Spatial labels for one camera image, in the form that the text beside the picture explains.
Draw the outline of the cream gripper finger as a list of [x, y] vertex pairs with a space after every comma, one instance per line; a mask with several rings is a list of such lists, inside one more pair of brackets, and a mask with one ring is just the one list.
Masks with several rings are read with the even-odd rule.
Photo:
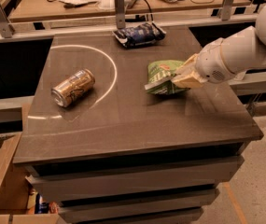
[[194, 64], [195, 64], [195, 59], [193, 57], [190, 57], [184, 62], [183, 65], [179, 66], [175, 70], [175, 74], [177, 76], [180, 76], [180, 75], [186, 76], [190, 74], [193, 71]]
[[198, 80], [192, 75], [175, 76], [172, 82], [179, 88], [196, 88], [198, 86]]

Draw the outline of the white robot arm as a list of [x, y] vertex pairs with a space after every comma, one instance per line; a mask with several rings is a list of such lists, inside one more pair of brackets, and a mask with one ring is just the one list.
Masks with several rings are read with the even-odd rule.
[[266, 68], [266, 5], [255, 26], [204, 46], [175, 71], [172, 82], [179, 88], [200, 88], [205, 82], [221, 83], [244, 71], [263, 68]]

